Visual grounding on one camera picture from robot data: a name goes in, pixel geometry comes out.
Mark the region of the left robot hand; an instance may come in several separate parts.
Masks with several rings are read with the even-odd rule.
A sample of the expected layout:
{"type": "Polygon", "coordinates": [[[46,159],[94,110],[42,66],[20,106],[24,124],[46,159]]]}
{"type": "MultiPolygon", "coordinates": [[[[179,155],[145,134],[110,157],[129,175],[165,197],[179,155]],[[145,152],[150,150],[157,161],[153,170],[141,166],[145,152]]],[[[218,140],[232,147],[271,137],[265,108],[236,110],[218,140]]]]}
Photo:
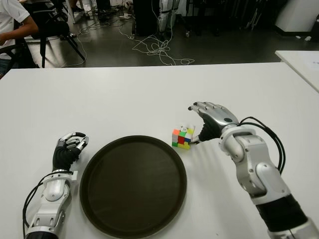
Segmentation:
{"type": "Polygon", "coordinates": [[[89,137],[81,132],[70,132],[58,139],[52,160],[52,172],[69,171],[71,165],[79,159],[82,150],[88,145],[89,137]]]}

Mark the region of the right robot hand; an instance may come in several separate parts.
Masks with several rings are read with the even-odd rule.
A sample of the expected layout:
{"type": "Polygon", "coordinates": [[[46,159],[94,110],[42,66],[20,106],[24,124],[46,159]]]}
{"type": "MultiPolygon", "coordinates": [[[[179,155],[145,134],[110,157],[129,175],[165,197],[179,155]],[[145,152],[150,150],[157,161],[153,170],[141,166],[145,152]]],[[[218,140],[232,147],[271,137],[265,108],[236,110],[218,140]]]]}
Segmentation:
{"type": "Polygon", "coordinates": [[[237,117],[226,107],[211,102],[195,102],[188,107],[203,119],[203,128],[198,136],[191,140],[192,144],[199,144],[211,139],[220,138],[223,130],[229,126],[237,126],[237,117]]]}

